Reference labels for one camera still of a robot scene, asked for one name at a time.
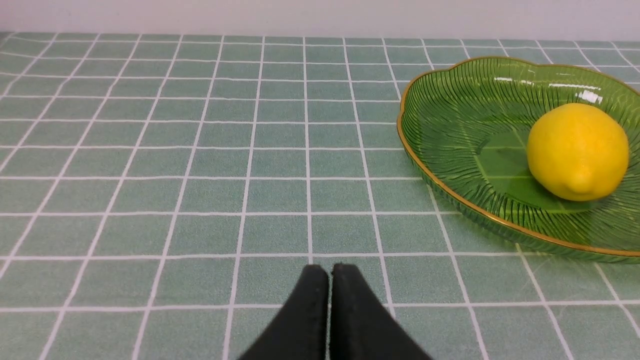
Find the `glass plate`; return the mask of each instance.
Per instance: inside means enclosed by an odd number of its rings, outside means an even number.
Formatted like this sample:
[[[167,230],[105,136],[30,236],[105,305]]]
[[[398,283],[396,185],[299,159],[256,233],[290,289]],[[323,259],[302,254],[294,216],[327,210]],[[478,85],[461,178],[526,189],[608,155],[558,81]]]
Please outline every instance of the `glass plate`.
[[[604,199],[560,199],[529,172],[531,126],[568,102],[602,109],[627,132],[629,168]],[[610,76],[482,57],[415,78],[397,130],[434,192],[485,229],[540,252],[640,263],[639,122],[640,94]]]

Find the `lemon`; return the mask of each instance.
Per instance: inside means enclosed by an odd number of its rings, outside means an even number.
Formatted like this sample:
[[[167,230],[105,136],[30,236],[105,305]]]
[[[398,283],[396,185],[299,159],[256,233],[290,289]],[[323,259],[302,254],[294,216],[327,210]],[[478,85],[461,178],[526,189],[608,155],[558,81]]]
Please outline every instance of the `lemon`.
[[[629,164],[624,129],[604,111],[565,104],[542,115],[527,141],[535,179],[554,195],[572,201],[597,200],[620,185]]]

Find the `gold rim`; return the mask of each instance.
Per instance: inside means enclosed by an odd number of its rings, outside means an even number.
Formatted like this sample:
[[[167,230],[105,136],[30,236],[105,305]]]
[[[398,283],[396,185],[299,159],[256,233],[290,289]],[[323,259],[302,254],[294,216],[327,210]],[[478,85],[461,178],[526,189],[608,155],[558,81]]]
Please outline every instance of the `gold rim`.
[[[414,82],[416,82],[416,80],[418,80],[419,78],[423,77],[423,76],[427,76],[430,74],[435,74],[437,72],[445,72],[445,71],[450,71],[460,65],[463,65],[465,63],[471,62],[471,61],[477,61],[477,60],[482,60],[482,59],[506,59],[506,60],[512,60],[512,61],[519,61],[521,63],[525,63],[528,65],[531,65],[533,67],[568,67],[568,68],[573,68],[573,69],[580,69],[580,70],[585,70],[585,71],[590,71],[593,72],[595,74],[598,74],[600,76],[604,76],[606,78],[609,78],[625,87],[627,87],[628,89],[630,89],[631,91],[633,91],[634,93],[636,93],[636,95],[638,95],[640,97],[640,92],[638,92],[637,90],[635,90],[634,88],[628,86],[627,84],[623,83],[622,81],[608,75],[608,74],[603,74],[601,72],[597,72],[591,69],[585,69],[582,67],[578,67],[578,66],[574,66],[574,65],[558,65],[558,64],[535,64],[532,63],[530,61],[527,60],[523,60],[523,59],[519,59],[519,58],[512,58],[512,57],[507,57],[507,56],[480,56],[477,58],[471,58],[471,59],[467,59],[465,61],[459,62],[455,65],[453,65],[452,67],[449,67],[447,69],[439,69],[439,70],[432,70],[432,71],[427,71],[425,73],[422,73],[421,75],[416,76],[413,80],[411,80],[409,82],[409,84],[406,86],[406,88],[404,89],[403,95],[402,95],[402,99],[400,100],[400,112],[398,114],[397,117],[397,132],[398,135],[400,136],[400,141],[402,141],[404,150],[409,154],[409,156],[411,157],[411,159],[418,164],[418,166],[420,167],[420,169],[436,184],[438,185],[438,187],[440,187],[441,189],[443,189],[445,192],[447,192],[450,196],[454,197],[457,201],[461,202],[462,204],[464,204],[465,206],[467,206],[470,209],[473,209],[474,211],[482,214],[482,216],[485,216],[487,218],[489,218],[490,220],[502,224],[506,227],[509,227],[511,229],[514,229],[520,233],[524,233],[526,235],[529,235],[533,238],[536,238],[538,240],[542,240],[542,241],[547,241],[549,243],[553,243],[556,245],[560,245],[560,246],[564,246],[564,247],[568,247],[571,249],[576,249],[576,250],[582,250],[582,251],[589,251],[589,252],[594,252],[597,254],[603,254],[603,255],[613,255],[613,256],[626,256],[626,257],[640,257],[640,251],[625,251],[625,250],[612,250],[612,249],[604,249],[604,248],[600,248],[600,247],[590,247],[587,245],[580,245],[580,244],[576,244],[576,243],[570,243],[568,241],[564,241],[564,240],[560,240],[560,239],[555,239],[552,238],[550,236],[547,236],[545,234],[541,234],[541,233],[537,233],[536,231],[532,231],[530,229],[527,229],[526,227],[522,227],[520,225],[514,224],[510,221],[504,220],[501,217],[498,217],[490,212],[488,212],[487,210],[480,208],[479,206],[473,204],[472,202],[468,201],[467,199],[465,199],[464,197],[462,197],[460,194],[456,193],[455,191],[453,191],[451,188],[449,188],[444,182],[442,182],[442,180],[440,180],[434,173],[432,173],[427,166],[418,158],[418,156],[414,153],[413,149],[411,148],[411,146],[409,146],[409,143],[406,140],[406,137],[404,136],[404,132],[402,131],[402,117],[404,115],[404,102],[406,100],[406,95],[409,91],[409,89],[411,88],[411,86],[413,85]]]

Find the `grid pattern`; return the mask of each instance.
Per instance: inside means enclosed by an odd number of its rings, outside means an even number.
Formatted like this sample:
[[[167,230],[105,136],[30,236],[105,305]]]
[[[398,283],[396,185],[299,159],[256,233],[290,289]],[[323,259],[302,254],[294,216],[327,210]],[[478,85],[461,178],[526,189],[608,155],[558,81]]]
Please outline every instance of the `grid pattern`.
[[[234,359],[357,264],[437,359],[632,359],[640,267],[521,249],[409,164],[407,83],[473,56],[640,90],[640,42],[0,35],[0,348]]]

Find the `leaf-shaped plate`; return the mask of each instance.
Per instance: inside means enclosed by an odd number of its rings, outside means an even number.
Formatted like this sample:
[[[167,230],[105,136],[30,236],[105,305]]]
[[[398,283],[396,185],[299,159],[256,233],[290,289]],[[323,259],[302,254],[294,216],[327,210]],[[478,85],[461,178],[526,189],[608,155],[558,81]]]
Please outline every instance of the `leaf-shaped plate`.
[[[602,109],[627,132],[629,168],[604,199],[560,199],[529,172],[531,126],[568,102]],[[481,227],[540,252],[640,263],[640,94],[626,84],[580,67],[473,58],[415,78],[397,130],[434,192]]]

